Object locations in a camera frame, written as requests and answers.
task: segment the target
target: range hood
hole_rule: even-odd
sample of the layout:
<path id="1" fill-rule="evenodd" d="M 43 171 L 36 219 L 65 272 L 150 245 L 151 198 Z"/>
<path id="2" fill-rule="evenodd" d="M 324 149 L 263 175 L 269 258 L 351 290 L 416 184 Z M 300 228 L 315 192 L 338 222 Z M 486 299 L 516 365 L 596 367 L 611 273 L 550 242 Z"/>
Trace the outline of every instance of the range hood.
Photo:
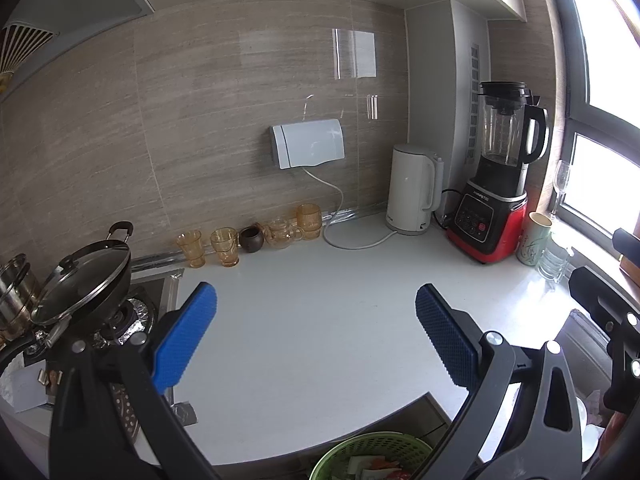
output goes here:
<path id="1" fill-rule="evenodd" d="M 54 58 L 100 32 L 153 12 L 147 0 L 2 0 L 0 100 Z"/>

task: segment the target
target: electric kettle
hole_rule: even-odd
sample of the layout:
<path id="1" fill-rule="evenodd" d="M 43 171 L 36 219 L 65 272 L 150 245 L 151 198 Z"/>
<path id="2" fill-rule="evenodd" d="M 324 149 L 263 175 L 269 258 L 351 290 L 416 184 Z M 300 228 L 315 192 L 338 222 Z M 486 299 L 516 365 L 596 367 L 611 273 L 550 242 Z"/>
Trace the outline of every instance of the electric kettle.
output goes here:
<path id="1" fill-rule="evenodd" d="M 440 206 L 443 172 L 442 158 L 431 150 L 414 144 L 396 144 L 386 224 L 400 234 L 425 232 L 431 212 Z"/>

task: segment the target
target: blender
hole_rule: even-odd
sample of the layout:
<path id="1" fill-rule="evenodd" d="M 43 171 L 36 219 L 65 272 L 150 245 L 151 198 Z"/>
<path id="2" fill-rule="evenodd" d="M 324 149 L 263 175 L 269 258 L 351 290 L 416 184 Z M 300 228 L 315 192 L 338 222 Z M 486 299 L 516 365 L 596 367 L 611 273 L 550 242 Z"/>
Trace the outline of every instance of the blender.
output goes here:
<path id="1" fill-rule="evenodd" d="M 546 110 L 524 83 L 480 83 L 482 152 L 462 192 L 447 237 L 482 263 L 497 262 L 518 245 L 527 208 L 527 167 L 548 141 Z"/>

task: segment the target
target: red blender base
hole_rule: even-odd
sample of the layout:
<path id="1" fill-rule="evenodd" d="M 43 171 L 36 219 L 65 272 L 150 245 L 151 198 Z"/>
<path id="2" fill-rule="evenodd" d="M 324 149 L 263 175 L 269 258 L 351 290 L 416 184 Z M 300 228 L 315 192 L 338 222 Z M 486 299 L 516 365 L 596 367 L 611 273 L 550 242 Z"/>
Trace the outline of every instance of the red blender base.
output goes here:
<path id="1" fill-rule="evenodd" d="M 524 221 L 526 210 L 527 207 L 525 202 L 523 207 L 519 207 L 510 213 L 504 224 L 504 229 L 500 239 L 498 240 L 498 244 L 495 247 L 495 251 L 490 254 L 481 253 L 478 249 L 466 243 L 451 229 L 447 229 L 447 238 L 479 262 L 484 264 L 499 262 L 515 252 L 522 232 L 522 223 Z"/>

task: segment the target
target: champagne flute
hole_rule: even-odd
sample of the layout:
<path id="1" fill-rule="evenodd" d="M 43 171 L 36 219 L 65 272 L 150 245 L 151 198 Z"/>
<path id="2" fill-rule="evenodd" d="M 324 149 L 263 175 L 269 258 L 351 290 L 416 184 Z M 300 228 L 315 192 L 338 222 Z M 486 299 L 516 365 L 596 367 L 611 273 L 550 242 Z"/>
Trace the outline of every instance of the champagne flute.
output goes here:
<path id="1" fill-rule="evenodd" d="M 560 205 L 560 199 L 566 193 L 566 188 L 569 186 L 569 175 L 571 173 L 571 164 L 566 160 L 558 160 L 556 166 L 556 175 L 554 176 L 554 189 L 556 190 L 556 204 L 551 211 L 551 216 L 555 217 L 558 212 L 558 206 Z"/>

